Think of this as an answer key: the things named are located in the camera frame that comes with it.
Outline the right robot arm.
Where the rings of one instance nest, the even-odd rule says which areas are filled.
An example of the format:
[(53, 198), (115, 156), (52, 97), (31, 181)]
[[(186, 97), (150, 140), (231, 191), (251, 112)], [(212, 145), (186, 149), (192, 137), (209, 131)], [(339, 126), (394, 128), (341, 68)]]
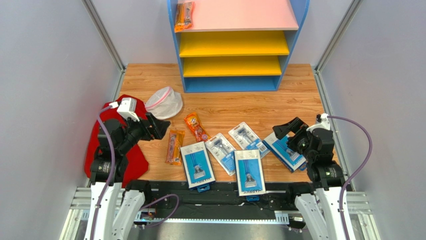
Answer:
[(300, 118), (276, 125), (275, 137), (307, 161), (308, 182), (291, 183), (289, 200), (301, 213), (314, 240), (356, 238), (347, 205), (347, 185), (342, 168), (333, 160), (334, 134), (326, 113), (308, 126)]

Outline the narrow orange razor pack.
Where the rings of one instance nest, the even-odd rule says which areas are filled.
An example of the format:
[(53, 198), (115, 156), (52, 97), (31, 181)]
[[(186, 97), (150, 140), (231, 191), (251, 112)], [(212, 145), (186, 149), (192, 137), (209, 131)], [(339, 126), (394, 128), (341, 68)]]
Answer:
[(165, 160), (167, 164), (175, 166), (180, 166), (182, 164), (180, 148), (183, 145), (184, 137), (184, 130), (171, 130), (169, 132), (167, 155)]

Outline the orange BIC razor bag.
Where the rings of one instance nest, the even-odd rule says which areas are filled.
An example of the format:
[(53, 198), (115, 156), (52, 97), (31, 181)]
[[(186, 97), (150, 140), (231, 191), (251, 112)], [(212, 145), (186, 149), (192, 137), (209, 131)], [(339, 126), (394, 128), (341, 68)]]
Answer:
[(196, 112), (188, 114), (184, 118), (184, 122), (189, 128), (190, 132), (194, 135), (197, 142), (206, 142), (211, 137), (204, 129), (200, 118)]

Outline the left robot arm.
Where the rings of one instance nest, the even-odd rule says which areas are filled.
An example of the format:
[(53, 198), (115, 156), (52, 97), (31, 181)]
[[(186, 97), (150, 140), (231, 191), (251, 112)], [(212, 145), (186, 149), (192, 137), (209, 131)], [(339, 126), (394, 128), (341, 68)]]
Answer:
[(125, 119), (125, 125), (117, 119), (99, 123), (99, 146), (95, 150), (90, 166), (91, 202), (86, 240), (126, 240), (135, 217), (151, 196), (150, 182), (131, 180), (124, 190), (123, 200), (117, 207), (117, 200), (128, 166), (126, 154), (139, 141), (161, 140), (170, 121), (159, 120), (150, 112), (146, 119), (140, 117)]

